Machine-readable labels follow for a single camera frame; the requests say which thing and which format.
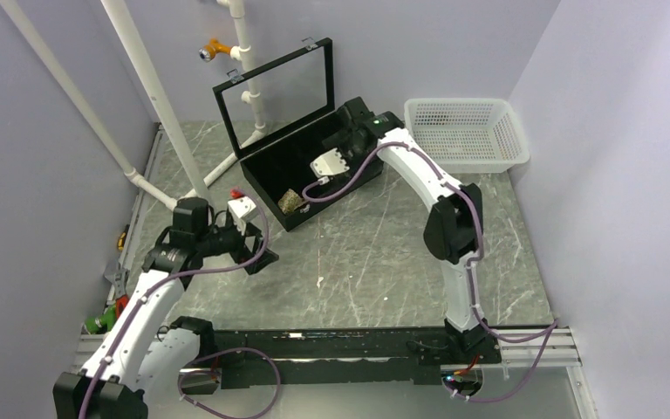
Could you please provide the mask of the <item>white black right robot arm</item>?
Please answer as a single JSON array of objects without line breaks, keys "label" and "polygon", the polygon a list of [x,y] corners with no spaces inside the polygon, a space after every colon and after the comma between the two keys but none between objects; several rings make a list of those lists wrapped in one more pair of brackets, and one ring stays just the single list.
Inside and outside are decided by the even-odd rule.
[{"label": "white black right robot arm", "polygon": [[311,163],[317,180],[306,186],[308,203],[328,203],[351,189],[368,166],[390,166],[427,209],[423,241],[441,264],[447,297],[442,352],[457,362],[479,360],[493,347],[479,305],[472,264],[484,253],[482,192],[463,185],[430,157],[393,113],[379,115],[356,98],[340,106],[342,127],[323,140],[325,151]]}]

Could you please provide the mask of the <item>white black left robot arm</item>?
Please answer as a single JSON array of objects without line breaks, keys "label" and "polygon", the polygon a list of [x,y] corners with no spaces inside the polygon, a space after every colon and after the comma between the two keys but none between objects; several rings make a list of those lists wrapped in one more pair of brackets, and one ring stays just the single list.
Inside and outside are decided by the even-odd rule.
[{"label": "white black left robot arm", "polygon": [[138,283],[126,307],[91,357],[76,373],[62,373],[52,395],[59,418],[146,418],[148,406],[165,385],[182,385],[187,365],[202,367],[247,348],[221,349],[211,322],[179,318],[163,340],[158,331],[169,311],[196,275],[209,275],[205,258],[228,254],[232,270],[249,275],[277,261],[268,248],[269,226],[257,228],[265,212],[254,196],[241,190],[228,202],[218,225],[209,202],[182,198],[147,253]]}]

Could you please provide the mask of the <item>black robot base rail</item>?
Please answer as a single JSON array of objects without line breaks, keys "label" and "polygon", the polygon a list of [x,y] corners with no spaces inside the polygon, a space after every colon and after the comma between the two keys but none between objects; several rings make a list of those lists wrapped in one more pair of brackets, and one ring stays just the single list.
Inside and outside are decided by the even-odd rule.
[{"label": "black robot base rail", "polygon": [[433,385],[451,368],[501,363],[497,340],[448,326],[216,330],[202,334],[189,372],[213,373],[224,389],[276,383],[409,381]]}]

